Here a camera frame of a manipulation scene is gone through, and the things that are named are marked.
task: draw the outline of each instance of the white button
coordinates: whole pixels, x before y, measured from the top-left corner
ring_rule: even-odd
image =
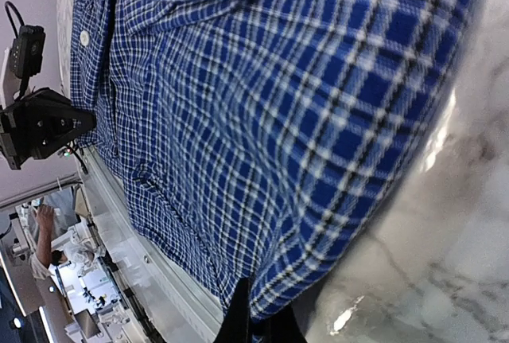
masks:
[[[88,31],[83,30],[80,34],[80,42],[83,46],[87,47],[90,43],[90,35],[88,35]]]

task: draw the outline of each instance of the white marble countertop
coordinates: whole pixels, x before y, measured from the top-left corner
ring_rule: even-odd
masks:
[[[402,187],[296,302],[309,343],[509,342],[509,2],[480,9]]]

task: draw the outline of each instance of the blue plaid shirt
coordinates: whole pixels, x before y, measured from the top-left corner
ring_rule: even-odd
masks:
[[[133,226],[255,321],[323,277],[401,176],[472,0],[75,0],[72,100]],[[83,31],[90,42],[80,43]]]

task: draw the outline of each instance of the person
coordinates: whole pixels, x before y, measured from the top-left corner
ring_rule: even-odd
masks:
[[[39,239],[39,225],[35,221],[33,210],[37,209],[41,204],[46,204],[55,210],[53,220],[52,238],[56,239],[65,234],[71,226],[78,224],[81,219],[76,215],[75,193],[73,188],[66,188],[54,193],[46,194],[44,197],[25,204],[24,211],[28,213],[27,217],[29,232],[37,241]]]
[[[106,249],[99,246],[95,250],[86,244],[69,243],[64,246],[64,250],[52,251],[51,263],[53,266],[59,267],[60,265],[71,262],[81,266],[82,270],[87,270],[92,266],[97,257],[104,257]]]
[[[51,241],[54,219],[55,209],[49,205],[42,204],[35,213],[35,220],[39,225],[39,239],[35,255],[32,254],[29,257],[29,264],[35,279],[44,280],[51,275],[49,265],[52,262]]]

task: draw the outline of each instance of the man's arm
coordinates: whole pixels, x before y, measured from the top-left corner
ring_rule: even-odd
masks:
[[[39,224],[36,257],[46,268],[51,264],[51,237],[54,216],[55,212],[51,206],[41,205],[35,217],[36,222]]]

